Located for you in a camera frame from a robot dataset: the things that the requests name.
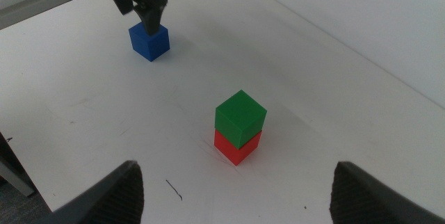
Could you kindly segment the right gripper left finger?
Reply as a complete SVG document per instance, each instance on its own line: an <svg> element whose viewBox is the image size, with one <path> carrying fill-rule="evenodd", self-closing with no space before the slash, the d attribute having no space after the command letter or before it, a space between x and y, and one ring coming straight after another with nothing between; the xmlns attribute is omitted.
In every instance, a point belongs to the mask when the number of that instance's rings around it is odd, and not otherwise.
<svg viewBox="0 0 445 224"><path fill-rule="evenodd" d="M136 161L125 161L87 191L36 222L139 224L143 209L144 189L140 166Z"/></svg>

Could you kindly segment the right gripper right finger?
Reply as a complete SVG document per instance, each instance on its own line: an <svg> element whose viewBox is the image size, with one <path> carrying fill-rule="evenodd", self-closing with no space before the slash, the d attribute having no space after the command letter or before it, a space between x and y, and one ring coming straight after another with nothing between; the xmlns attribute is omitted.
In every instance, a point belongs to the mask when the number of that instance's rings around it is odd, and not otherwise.
<svg viewBox="0 0 445 224"><path fill-rule="evenodd" d="M334 170L330 215L334 223L439 223L444 219L383 184L359 166Z"/></svg>

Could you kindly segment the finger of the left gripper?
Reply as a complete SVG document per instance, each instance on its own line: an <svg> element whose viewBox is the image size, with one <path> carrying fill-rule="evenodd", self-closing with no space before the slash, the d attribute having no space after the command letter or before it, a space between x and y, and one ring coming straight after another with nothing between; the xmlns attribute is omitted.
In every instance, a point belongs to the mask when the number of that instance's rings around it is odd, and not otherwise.
<svg viewBox="0 0 445 224"><path fill-rule="evenodd" d="M154 35L159 31L164 8L165 6L149 7L140 5L133 8L141 19L147 35Z"/></svg>

